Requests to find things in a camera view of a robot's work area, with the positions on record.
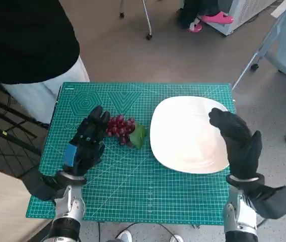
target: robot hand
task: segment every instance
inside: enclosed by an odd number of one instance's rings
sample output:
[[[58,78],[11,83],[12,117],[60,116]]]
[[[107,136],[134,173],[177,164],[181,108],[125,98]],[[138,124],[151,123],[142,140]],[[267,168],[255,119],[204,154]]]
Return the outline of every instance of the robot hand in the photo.
[[[101,141],[110,113],[102,113],[101,106],[95,107],[79,125],[65,149],[62,170],[55,176],[43,175],[36,168],[22,178],[32,195],[55,204],[55,218],[46,242],[76,242],[79,239],[80,222],[86,211],[82,196],[82,187],[87,182],[84,175],[101,161],[105,149]]]
[[[257,242],[257,214],[278,219],[286,214],[286,186],[265,186],[258,174],[262,149],[261,133],[252,136],[245,121],[235,114],[213,108],[210,123],[219,128],[227,146],[231,174],[229,198],[224,207],[224,227],[228,242]]]
[[[231,174],[237,179],[257,177],[258,159],[262,150],[261,133],[251,136],[246,122],[231,112],[213,108],[210,123],[220,130],[227,146]]]

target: black pants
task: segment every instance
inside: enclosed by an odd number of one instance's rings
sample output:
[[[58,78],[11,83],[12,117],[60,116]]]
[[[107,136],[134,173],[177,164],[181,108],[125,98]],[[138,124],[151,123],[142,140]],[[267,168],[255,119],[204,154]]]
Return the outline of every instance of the black pants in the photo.
[[[189,28],[197,15],[216,15],[219,13],[218,0],[185,0],[177,22],[182,28]]]

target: white plate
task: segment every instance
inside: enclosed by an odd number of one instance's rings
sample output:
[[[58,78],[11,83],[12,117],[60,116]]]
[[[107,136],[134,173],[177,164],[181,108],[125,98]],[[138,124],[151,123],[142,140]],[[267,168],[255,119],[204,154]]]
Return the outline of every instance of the white plate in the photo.
[[[151,121],[150,141],[156,159],[164,166],[187,173],[205,174],[229,163],[219,129],[209,123],[214,108],[227,109],[203,97],[179,96],[163,100]]]

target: green cutting mat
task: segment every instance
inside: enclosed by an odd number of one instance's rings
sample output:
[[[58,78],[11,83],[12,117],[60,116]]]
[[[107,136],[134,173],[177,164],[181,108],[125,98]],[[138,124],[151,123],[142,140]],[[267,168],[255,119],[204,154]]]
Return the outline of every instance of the green cutting mat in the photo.
[[[173,96],[208,97],[235,112],[228,84],[64,83],[41,157],[40,171],[61,169],[68,141],[96,105],[112,115],[124,114],[147,127],[156,106]],[[228,168],[214,174],[167,169],[154,158],[149,137],[142,149],[106,138],[102,162],[91,169],[83,196],[84,219],[96,221],[222,224],[228,197]],[[31,197],[26,216],[53,218],[54,205]]]

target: grapes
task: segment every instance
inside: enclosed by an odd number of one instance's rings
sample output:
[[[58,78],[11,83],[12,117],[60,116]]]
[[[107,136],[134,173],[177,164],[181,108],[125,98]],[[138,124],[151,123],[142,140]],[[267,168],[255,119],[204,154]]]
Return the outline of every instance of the grapes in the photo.
[[[119,122],[119,123],[123,122],[124,121],[124,116],[123,115],[117,116],[116,121]]]
[[[119,139],[120,143],[126,143],[126,138],[123,136],[123,137],[120,137]]]
[[[106,129],[107,136],[115,136],[120,145],[123,146],[126,144],[128,147],[132,147],[133,144],[130,141],[129,134],[135,130],[134,121],[135,119],[133,117],[125,120],[121,114],[116,117],[111,117],[108,122],[108,128]]]
[[[126,127],[131,127],[131,125],[132,125],[132,122],[131,122],[130,120],[127,120],[127,121],[125,122],[125,126],[126,126]]]
[[[119,122],[119,123],[117,124],[117,126],[118,126],[119,128],[122,128],[122,127],[124,127],[124,123],[123,123],[123,122]]]
[[[110,120],[112,123],[116,123],[116,117],[112,117]]]
[[[126,133],[127,134],[131,134],[131,133],[133,133],[133,131],[134,131],[134,129],[131,129],[131,128],[127,128],[126,129]]]
[[[118,133],[119,133],[120,135],[124,135],[124,134],[125,134],[125,129],[120,128],[120,129],[118,130]]]
[[[113,127],[112,128],[112,132],[113,132],[113,134],[117,134],[118,133],[118,128],[117,127]]]

